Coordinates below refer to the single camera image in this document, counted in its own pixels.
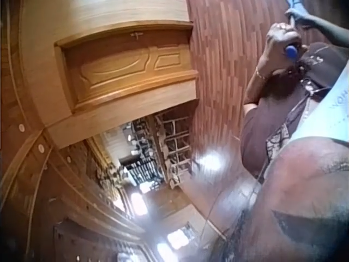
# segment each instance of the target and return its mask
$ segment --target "white shirt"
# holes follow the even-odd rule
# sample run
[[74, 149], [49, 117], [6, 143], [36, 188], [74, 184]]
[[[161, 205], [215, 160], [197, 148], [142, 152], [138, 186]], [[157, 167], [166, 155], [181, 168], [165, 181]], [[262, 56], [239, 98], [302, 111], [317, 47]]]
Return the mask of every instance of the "white shirt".
[[290, 141], [307, 136], [322, 136], [349, 142], [348, 89], [349, 62], [330, 92], [293, 133]]

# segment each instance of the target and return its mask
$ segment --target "hallway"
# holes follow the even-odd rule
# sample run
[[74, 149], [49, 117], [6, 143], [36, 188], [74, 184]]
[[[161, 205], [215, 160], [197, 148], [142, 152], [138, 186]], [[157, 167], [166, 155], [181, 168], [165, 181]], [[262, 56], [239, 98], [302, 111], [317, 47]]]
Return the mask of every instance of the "hallway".
[[[346, 21], [338, 9], [333, 11], [333, 3], [331, 8], [317, 3], [303, 1], [311, 14], [339, 25]], [[188, 6], [195, 25], [190, 48], [193, 67], [198, 71], [199, 98], [191, 144], [199, 165], [193, 164], [193, 176], [182, 189], [204, 216], [224, 231], [236, 221], [255, 185], [240, 162], [244, 90], [270, 25], [287, 22], [284, 12], [288, 5], [281, 0], [188, 0]], [[315, 30], [303, 33], [303, 37], [307, 44], [325, 40]]]

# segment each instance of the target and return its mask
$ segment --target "person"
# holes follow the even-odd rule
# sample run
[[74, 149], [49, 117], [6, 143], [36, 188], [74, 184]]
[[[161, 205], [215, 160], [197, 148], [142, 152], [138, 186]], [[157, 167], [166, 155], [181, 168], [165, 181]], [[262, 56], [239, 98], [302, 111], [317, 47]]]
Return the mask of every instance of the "person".
[[[333, 45], [307, 47], [290, 25], [271, 26], [245, 92], [240, 139], [242, 163], [260, 182], [270, 161], [333, 87], [348, 60], [349, 30], [295, 9], [286, 15], [292, 15], [298, 27], [317, 28]], [[285, 55], [288, 45], [298, 49], [295, 61]]]
[[349, 261], [349, 143], [307, 136], [272, 160], [223, 253], [236, 262]]

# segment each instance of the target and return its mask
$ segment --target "skin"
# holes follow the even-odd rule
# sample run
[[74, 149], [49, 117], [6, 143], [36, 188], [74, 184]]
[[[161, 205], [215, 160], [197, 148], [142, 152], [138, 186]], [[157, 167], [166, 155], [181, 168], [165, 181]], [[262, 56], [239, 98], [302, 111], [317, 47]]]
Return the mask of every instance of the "skin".
[[349, 144], [292, 141], [266, 172], [236, 261], [326, 261], [349, 229]]
[[297, 9], [291, 8], [285, 15], [294, 17], [296, 24], [302, 29], [318, 29], [333, 45], [349, 48], [349, 30], [339, 27], [320, 17], [310, 14], [302, 14]]
[[[315, 28], [318, 29], [333, 44], [339, 47], [349, 48], [349, 30], [339, 27], [324, 19], [310, 14], [302, 14], [296, 9], [289, 9], [285, 15], [289, 18], [294, 17], [296, 26], [302, 29]], [[295, 45], [298, 48], [299, 60], [308, 47], [302, 44], [302, 39], [296, 28], [285, 23], [275, 23], [271, 26], [267, 33], [267, 41], [264, 52], [260, 57], [256, 70], [264, 77], [258, 77], [254, 72], [251, 77], [244, 97], [244, 113], [245, 115], [253, 108], [256, 108], [261, 97], [263, 86], [271, 75], [292, 67], [295, 61], [290, 60], [285, 55], [285, 47]]]

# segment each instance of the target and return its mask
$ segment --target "carved wooden panel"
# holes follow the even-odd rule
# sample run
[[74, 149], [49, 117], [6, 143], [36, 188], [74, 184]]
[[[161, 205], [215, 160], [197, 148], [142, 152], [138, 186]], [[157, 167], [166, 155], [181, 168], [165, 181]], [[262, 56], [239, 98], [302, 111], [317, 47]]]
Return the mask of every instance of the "carved wooden panel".
[[152, 82], [190, 73], [187, 31], [124, 33], [63, 49], [77, 108], [159, 87]]

